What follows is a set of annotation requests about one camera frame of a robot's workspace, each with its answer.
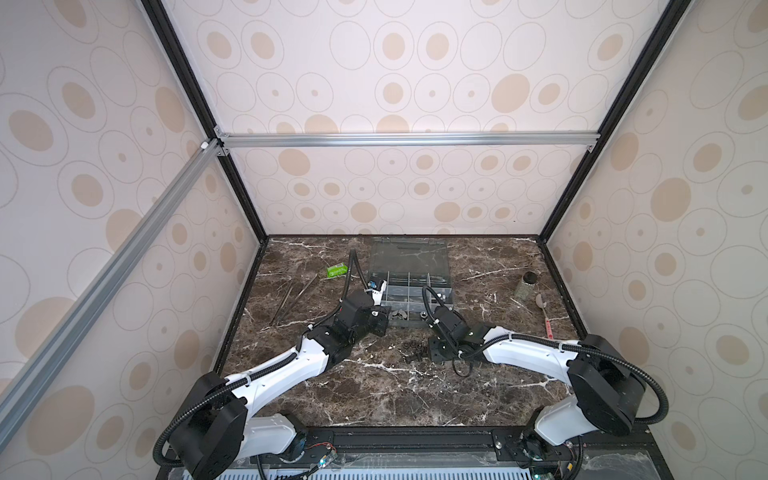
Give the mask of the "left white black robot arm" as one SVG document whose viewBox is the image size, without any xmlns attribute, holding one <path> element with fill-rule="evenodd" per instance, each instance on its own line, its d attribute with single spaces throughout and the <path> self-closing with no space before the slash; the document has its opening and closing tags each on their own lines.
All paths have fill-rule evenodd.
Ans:
<svg viewBox="0 0 768 480">
<path fill-rule="evenodd" d="M 237 460 L 283 454 L 301 445 L 301 427 L 291 417 L 258 413 L 294 386 L 343 362 L 366 336 L 385 335 L 389 310 L 381 302 L 388 283 L 364 279 L 362 284 L 357 291 L 344 288 L 336 307 L 286 352 L 227 377 L 202 375 L 159 434 L 154 462 L 183 468 L 195 479 L 215 479 Z"/>
</svg>

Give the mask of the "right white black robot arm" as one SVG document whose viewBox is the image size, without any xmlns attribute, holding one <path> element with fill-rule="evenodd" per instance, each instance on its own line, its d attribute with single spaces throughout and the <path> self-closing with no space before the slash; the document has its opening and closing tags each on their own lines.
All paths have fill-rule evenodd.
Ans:
<svg viewBox="0 0 768 480">
<path fill-rule="evenodd" d="M 519 443 L 530 458 L 594 431 L 624 436 L 635 425 L 657 424 L 669 413 L 661 384 L 599 335 L 558 341 L 500 326 L 472 327 L 430 286 L 422 288 L 422 301 L 440 359 L 522 368 L 571 389 L 558 403 L 535 410 L 526 424 Z"/>
</svg>

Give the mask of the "silver wing nuts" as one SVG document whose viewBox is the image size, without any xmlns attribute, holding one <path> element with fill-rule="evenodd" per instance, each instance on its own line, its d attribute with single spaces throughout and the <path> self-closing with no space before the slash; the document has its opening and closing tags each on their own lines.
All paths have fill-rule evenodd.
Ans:
<svg viewBox="0 0 768 480">
<path fill-rule="evenodd" d="M 407 321 L 408 320 L 408 312 L 402 309 L 393 310 L 390 312 L 389 315 L 390 320 L 398 320 L 398 321 Z"/>
</svg>

